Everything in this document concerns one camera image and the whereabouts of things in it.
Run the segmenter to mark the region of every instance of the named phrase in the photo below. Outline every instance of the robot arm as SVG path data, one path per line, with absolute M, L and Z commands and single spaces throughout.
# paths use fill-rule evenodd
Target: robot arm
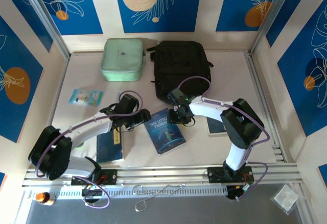
M 191 118 L 195 115 L 223 122 L 232 142 L 229 155 L 223 164 L 224 178 L 227 181 L 233 181 L 245 167 L 250 146 L 258 139 L 262 131 L 231 106 L 239 108 L 264 126 L 249 104 L 244 99 L 238 99 L 235 102 L 221 102 L 201 96 L 187 97 L 179 89 L 173 90 L 168 98 L 174 106 L 177 106 L 176 111 L 170 110 L 169 112 L 168 122 L 170 123 L 186 124 L 191 122 Z
M 138 100 L 125 94 L 118 104 L 100 110 L 93 117 L 86 119 L 76 126 L 56 129 L 53 126 L 46 127 L 29 155 L 29 161 L 37 165 L 41 156 L 45 154 L 39 170 L 49 179 L 55 180 L 62 175 L 82 176 L 96 181 L 99 177 L 101 167 L 89 157 L 78 158 L 71 156 L 71 151 L 82 144 L 84 141 L 112 131 L 116 128 L 125 126 L 128 130 L 151 119 L 148 110 L 141 109 L 138 113 L 131 116 L 115 116 L 116 114 L 129 114 L 138 108 Z M 47 152 L 46 148 L 60 136 L 62 136 Z

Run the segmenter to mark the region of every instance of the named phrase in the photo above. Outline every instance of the book cover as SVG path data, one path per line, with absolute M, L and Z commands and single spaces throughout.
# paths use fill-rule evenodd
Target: book cover
M 209 135 L 224 135 L 227 133 L 222 122 L 208 117 L 206 118 L 206 122 L 208 125 Z
M 145 123 L 159 155 L 186 142 L 178 126 L 167 123 L 167 115 L 168 109 L 166 108 L 152 114 L 152 119 Z
M 97 136 L 97 162 L 124 159 L 120 128 Z

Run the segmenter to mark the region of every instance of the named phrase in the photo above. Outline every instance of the small plastic packet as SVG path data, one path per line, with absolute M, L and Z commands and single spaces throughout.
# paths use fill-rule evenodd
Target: small plastic packet
M 69 103 L 91 104 L 97 106 L 101 101 L 102 95 L 102 91 L 76 89 L 73 91 Z
M 289 215 L 296 207 L 299 200 L 304 200 L 304 196 L 300 189 L 296 187 L 291 181 L 283 184 L 271 200 L 287 215 Z

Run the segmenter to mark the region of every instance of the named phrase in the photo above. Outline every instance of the green pouch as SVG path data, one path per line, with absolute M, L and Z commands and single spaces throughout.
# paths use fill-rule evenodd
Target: green pouch
M 108 81 L 137 81 L 145 66 L 142 41 L 134 38 L 108 39 L 101 72 Z

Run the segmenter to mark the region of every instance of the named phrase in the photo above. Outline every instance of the table surface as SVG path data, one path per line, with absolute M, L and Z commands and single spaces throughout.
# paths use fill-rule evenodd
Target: table surface
M 211 69 L 212 88 L 206 97 L 220 101 L 236 101 L 244 98 L 267 125 L 260 100 L 252 82 L 243 52 L 206 51 L 207 58 L 215 66 Z M 102 53 L 73 54 L 67 69 L 55 111 L 53 126 L 75 125 L 96 114 L 118 100 L 118 94 L 124 90 L 134 90 L 144 99 L 144 108 L 151 114 L 171 105 L 160 101 L 155 95 L 153 67 L 150 55 L 142 78 L 136 82 L 109 82 L 101 74 Z M 74 89 L 103 91 L 103 98 L 98 107 L 92 105 L 69 104 Z M 144 125 L 133 132 L 122 134 L 125 160 L 102 163 L 102 166 L 188 166 L 222 164 L 226 159 L 231 141 L 228 136 L 210 136 L 205 117 L 196 117 L 193 127 L 179 126 L 186 143 L 171 151 L 158 155 Z M 252 150 L 249 161 L 275 163 L 272 149 L 273 141 L 260 144 Z M 96 137 L 89 139 L 81 148 L 72 151 L 72 156 L 89 156 L 96 159 Z

